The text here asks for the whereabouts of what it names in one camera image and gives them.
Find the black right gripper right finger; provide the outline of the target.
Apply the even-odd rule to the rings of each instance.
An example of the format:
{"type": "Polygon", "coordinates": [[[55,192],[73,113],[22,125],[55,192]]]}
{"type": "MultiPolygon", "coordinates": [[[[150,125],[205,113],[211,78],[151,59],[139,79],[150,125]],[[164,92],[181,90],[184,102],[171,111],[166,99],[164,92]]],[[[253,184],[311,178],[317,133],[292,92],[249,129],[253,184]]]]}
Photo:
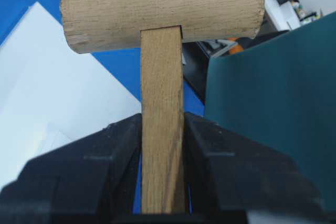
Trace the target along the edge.
{"type": "Polygon", "coordinates": [[[291,157],[198,115],[187,112],[184,119],[186,171],[194,212],[323,214],[319,191],[291,157]]]}

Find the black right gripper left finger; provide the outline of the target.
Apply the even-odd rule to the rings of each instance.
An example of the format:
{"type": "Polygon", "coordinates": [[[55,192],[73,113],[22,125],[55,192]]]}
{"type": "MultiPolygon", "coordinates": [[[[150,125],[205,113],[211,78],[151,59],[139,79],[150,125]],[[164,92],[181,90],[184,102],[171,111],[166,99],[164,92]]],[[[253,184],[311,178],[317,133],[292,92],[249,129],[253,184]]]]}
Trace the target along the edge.
{"type": "Polygon", "coordinates": [[[1,191],[1,223],[111,223],[133,212],[142,116],[29,160],[1,191]]]}

